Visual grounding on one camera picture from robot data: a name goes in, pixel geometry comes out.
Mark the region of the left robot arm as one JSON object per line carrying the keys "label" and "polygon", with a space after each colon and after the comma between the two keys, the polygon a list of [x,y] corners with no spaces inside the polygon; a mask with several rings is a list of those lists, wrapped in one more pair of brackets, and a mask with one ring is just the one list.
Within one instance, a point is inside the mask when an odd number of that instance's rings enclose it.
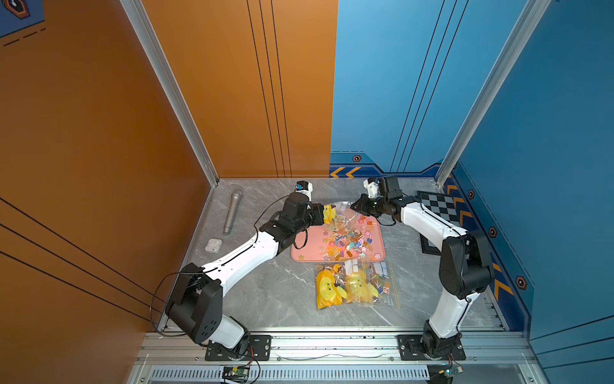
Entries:
{"label": "left robot arm", "polygon": [[250,332],[223,314],[223,299],[250,272],[296,245],[298,234],[325,224],[325,206],[302,192],[286,196],[283,208],[257,229],[254,237],[203,267],[190,263],[177,273],[165,305],[166,316],[194,343],[208,342],[243,358]]}

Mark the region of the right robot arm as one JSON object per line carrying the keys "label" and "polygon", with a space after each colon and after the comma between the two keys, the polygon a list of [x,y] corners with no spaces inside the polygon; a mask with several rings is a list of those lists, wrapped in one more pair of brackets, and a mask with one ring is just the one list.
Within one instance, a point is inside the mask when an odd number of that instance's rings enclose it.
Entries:
{"label": "right robot arm", "polygon": [[364,216],[383,214],[413,228],[441,253],[439,280],[443,286],[433,315],[425,322],[420,341],[413,348],[426,358],[447,358],[462,350],[460,330],[471,306],[494,280],[494,268],[486,236],[444,220],[421,200],[405,195],[394,176],[369,178],[366,192],[351,205]]}

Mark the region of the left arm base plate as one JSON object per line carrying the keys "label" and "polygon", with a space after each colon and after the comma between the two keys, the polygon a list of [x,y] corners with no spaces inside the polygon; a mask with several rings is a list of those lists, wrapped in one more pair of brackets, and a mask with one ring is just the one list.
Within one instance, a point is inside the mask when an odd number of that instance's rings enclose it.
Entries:
{"label": "left arm base plate", "polygon": [[205,360],[208,362],[248,362],[270,359],[272,336],[269,334],[251,334],[244,336],[234,348],[224,347],[217,342],[210,342],[206,348]]}

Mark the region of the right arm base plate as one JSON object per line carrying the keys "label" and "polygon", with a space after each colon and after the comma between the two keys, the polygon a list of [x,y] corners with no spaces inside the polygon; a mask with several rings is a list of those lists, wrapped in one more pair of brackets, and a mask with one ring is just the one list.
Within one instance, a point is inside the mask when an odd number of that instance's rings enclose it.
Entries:
{"label": "right arm base plate", "polygon": [[460,334],[447,339],[440,339],[429,334],[399,334],[398,350],[403,361],[465,361],[466,354],[461,344]]}

